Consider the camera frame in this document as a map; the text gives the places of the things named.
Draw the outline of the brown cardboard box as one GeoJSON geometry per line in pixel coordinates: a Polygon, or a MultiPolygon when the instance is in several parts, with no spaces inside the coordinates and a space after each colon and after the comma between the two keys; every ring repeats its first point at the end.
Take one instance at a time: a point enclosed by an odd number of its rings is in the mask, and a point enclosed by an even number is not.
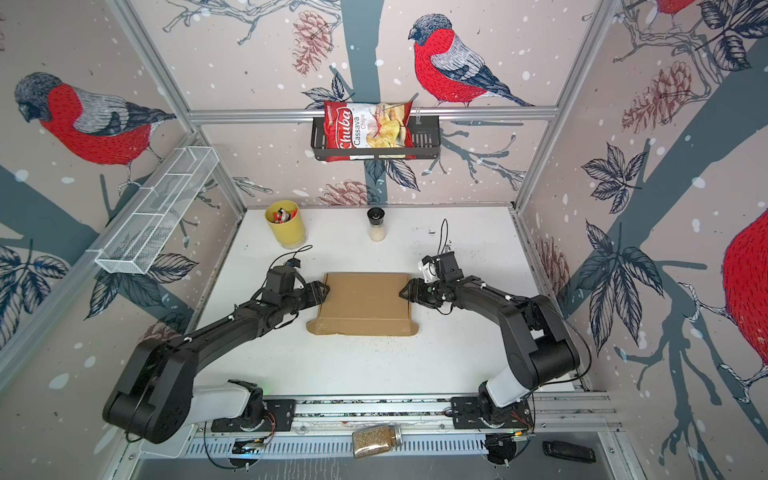
{"type": "Polygon", "coordinates": [[[411,304],[400,297],[407,273],[333,272],[317,317],[306,324],[316,336],[410,337],[419,331],[411,304]]]}

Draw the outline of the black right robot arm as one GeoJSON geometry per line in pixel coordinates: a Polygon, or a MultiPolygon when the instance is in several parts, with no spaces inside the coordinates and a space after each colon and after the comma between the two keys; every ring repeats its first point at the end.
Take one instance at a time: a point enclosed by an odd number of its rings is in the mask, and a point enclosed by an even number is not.
{"type": "Polygon", "coordinates": [[[500,328],[507,366],[478,389],[483,417],[507,413],[539,387],[580,366],[566,322],[544,295],[526,297],[497,289],[478,276],[465,275],[455,254],[426,256],[420,278],[399,292],[402,299],[438,311],[448,303],[481,315],[500,328]]]}

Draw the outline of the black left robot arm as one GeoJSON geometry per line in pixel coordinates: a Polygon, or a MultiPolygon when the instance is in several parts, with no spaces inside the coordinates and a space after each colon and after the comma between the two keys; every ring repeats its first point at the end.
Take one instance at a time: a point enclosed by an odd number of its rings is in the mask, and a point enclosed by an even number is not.
{"type": "Polygon", "coordinates": [[[198,373],[240,345],[279,329],[285,316],[323,304],[330,291],[286,263],[268,270],[265,285],[222,319],[183,337],[140,342],[105,403],[103,420],[154,444],[169,440],[193,422],[198,373]]]}

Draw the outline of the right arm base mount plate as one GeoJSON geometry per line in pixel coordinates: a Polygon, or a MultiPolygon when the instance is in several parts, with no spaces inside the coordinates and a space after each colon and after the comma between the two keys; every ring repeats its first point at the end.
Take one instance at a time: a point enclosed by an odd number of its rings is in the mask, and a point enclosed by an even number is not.
{"type": "Polygon", "coordinates": [[[450,399],[447,412],[456,430],[529,430],[534,426],[527,402],[498,407],[489,397],[482,395],[457,396],[450,399]]]}

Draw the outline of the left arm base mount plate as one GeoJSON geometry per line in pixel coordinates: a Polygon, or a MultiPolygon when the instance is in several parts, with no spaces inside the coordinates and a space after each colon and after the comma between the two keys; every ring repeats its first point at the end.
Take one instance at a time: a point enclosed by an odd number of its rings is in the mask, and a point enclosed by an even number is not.
{"type": "Polygon", "coordinates": [[[296,406],[295,399],[266,398],[260,408],[247,407],[239,417],[213,420],[208,429],[214,433],[289,432],[296,406]]]}

